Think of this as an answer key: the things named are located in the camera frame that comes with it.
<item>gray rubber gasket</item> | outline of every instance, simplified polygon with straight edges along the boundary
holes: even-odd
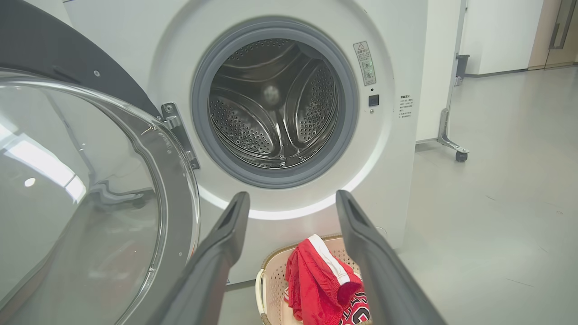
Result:
[[[284,169],[252,166],[233,155],[218,139],[212,127],[208,102],[210,86],[225,60],[241,47],[262,39],[286,38],[309,45],[319,51],[329,63],[341,84],[339,116],[334,134],[307,161]],[[205,150],[227,173],[250,185],[269,189],[286,189],[307,183],[324,172],[341,157],[357,124],[358,91],[347,59],[326,35],[299,21],[268,17],[241,24],[221,38],[205,53],[192,84],[192,120]]]

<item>caster wheel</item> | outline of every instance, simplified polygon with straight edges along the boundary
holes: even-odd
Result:
[[[463,153],[459,151],[455,152],[455,160],[461,163],[468,160],[468,153]]]

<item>wicker laundry basket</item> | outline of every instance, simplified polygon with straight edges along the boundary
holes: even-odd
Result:
[[[360,273],[359,266],[347,255],[341,235],[326,236],[321,237],[321,239],[336,258],[351,266],[355,273]],[[255,296],[264,325],[303,324],[293,317],[291,308],[283,301],[287,287],[287,281],[285,281],[287,260],[296,247],[297,245],[291,245],[273,252],[265,259],[257,274]],[[372,324],[371,320],[359,323],[359,325],[370,324]]]

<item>washing machine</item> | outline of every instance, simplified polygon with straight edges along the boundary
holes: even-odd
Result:
[[[339,189],[401,246],[426,0],[64,6],[72,27],[136,80],[159,117],[179,115],[198,184],[200,238],[236,193],[250,194],[230,283],[254,279],[275,249],[339,232]]]

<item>metal stand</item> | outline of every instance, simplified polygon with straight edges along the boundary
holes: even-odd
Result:
[[[439,120],[438,142],[455,150],[455,160],[463,162],[468,159],[469,150],[456,144],[447,137],[447,125],[450,119],[450,110],[444,108]]]

